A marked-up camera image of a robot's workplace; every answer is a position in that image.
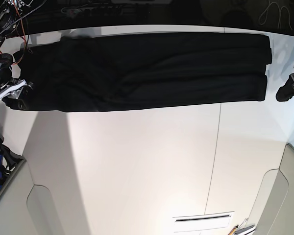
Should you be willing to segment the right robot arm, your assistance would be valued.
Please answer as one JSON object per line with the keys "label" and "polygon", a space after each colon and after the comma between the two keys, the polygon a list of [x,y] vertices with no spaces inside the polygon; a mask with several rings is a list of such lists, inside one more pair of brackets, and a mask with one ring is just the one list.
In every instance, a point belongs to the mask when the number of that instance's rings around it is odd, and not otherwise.
{"label": "right robot arm", "polygon": [[[0,4],[0,100],[23,101],[28,91],[32,89],[30,83],[20,77],[14,78],[12,72],[12,67],[21,62],[29,49],[29,35],[25,31],[24,24],[27,24],[26,9],[32,5],[31,0],[4,0]],[[1,49],[5,40],[14,33],[24,42],[19,58],[14,58]]]}

